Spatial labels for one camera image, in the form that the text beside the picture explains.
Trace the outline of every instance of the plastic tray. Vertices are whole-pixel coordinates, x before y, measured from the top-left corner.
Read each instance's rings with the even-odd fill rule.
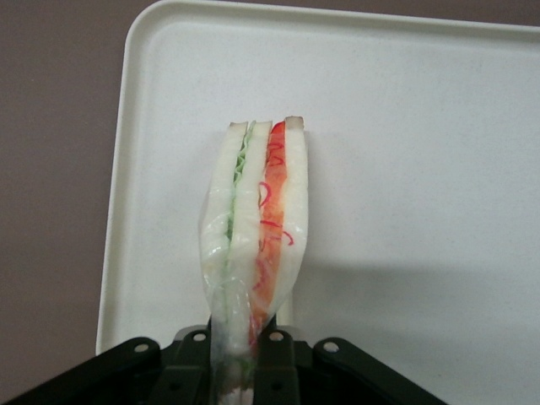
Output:
[[[294,325],[449,403],[540,403],[540,30],[162,2],[126,43],[97,352],[205,323],[229,122],[305,118]]]

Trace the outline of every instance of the black metal bracket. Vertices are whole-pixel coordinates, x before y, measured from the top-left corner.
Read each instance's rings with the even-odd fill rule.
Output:
[[[163,350],[128,340],[5,405],[207,405],[211,330],[190,329]],[[445,405],[339,337],[311,348],[273,320],[258,350],[253,405]]]

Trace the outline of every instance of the gray background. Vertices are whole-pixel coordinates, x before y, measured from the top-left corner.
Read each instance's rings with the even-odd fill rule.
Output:
[[[153,0],[0,0],[0,402],[95,352],[123,46]],[[282,0],[540,26],[537,0]]]

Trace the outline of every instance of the plastic wrap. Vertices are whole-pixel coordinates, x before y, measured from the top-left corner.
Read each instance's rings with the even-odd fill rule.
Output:
[[[302,118],[230,124],[199,240],[215,402],[251,403],[257,337],[294,286],[307,219]]]

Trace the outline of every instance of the tomato slice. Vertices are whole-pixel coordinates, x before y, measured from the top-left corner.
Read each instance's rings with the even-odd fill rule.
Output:
[[[285,163],[285,121],[277,123],[268,137],[264,181],[266,197],[261,203],[259,252],[256,257],[255,283],[251,291],[250,345],[255,346],[257,336],[267,321],[267,310],[272,302],[278,278],[281,239],[284,233],[284,204],[282,191],[287,180]]]

